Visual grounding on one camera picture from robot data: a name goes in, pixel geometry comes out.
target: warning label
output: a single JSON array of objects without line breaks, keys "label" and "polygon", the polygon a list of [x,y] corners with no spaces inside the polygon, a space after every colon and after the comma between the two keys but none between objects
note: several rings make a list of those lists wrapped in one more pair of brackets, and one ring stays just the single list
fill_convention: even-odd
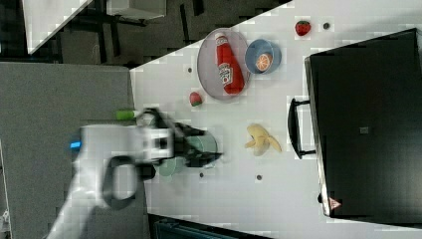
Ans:
[{"label": "warning label", "polygon": [[341,206],[341,203],[335,201],[334,199],[330,197],[328,198],[328,200],[329,200],[329,207],[331,208],[331,210],[334,210],[335,208]]}]

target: red ketchup bottle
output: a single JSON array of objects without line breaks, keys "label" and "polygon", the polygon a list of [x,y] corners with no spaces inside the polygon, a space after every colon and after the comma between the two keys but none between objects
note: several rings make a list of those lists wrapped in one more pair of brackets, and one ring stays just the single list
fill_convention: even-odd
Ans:
[{"label": "red ketchup bottle", "polygon": [[223,33],[215,35],[217,43],[217,66],[224,91],[229,95],[237,95],[245,87],[242,70],[233,55],[229,41]]}]

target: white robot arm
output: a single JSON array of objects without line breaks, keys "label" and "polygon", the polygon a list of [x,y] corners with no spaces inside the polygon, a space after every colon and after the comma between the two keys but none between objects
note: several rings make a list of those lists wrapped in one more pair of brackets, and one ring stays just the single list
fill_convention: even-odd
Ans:
[{"label": "white robot arm", "polygon": [[152,125],[97,124],[82,128],[82,146],[74,162],[77,174],[48,239],[78,239],[95,207],[120,210],[131,203],[134,194],[119,199],[113,193],[114,170],[119,166],[135,168],[174,156],[184,156],[187,166],[202,166],[221,155],[200,152],[186,143],[185,136],[203,135],[205,131],[165,121],[156,109],[145,112],[154,116]]}]

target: blue bowl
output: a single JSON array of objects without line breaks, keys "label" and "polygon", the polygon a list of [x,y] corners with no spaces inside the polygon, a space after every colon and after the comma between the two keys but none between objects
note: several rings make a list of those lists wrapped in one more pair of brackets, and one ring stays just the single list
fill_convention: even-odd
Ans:
[{"label": "blue bowl", "polygon": [[[265,53],[270,54],[273,57],[273,61],[267,71],[261,72],[257,68],[256,63],[258,58]],[[269,74],[280,65],[281,61],[282,52],[280,51],[280,48],[276,44],[264,39],[255,40],[246,50],[246,67],[248,68],[248,71],[253,74]]]}]

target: gray wall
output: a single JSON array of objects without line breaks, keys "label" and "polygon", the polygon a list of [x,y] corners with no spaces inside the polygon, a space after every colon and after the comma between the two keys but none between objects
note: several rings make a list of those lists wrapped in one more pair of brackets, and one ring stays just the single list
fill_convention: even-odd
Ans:
[{"label": "gray wall", "polygon": [[[71,135],[86,124],[116,123],[121,108],[133,108],[126,68],[0,64],[0,138],[13,238],[48,233],[72,179]],[[83,238],[146,238],[143,193],[138,183],[129,207],[96,209]]]}]

